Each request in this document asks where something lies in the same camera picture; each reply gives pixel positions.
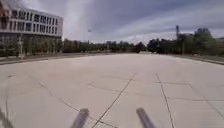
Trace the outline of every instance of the paved ground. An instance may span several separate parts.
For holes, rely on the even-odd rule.
[[[224,66],[150,54],[44,60],[0,66],[0,106],[15,128],[224,128]]]
[[[174,56],[224,65],[224,57],[218,57],[218,56],[190,56],[190,55],[184,55],[184,56],[174,55]]]
[[[20,57],[0,57],[0,65],[5,64],[14,64],[14,63],[24,63],[31,61],[41,61],[41,60],[49,60],[49,59],[62,59],[62,58],[75,58],[75,57],[83,57],[83,56],[97,56],[97,55],[110,55],[116,53],[106,53],[106,52],[92,52],[92,53],[58,53],[58,54],[46,54],[46,55],[37,55],[37,56],[26,56],[23,59]]]

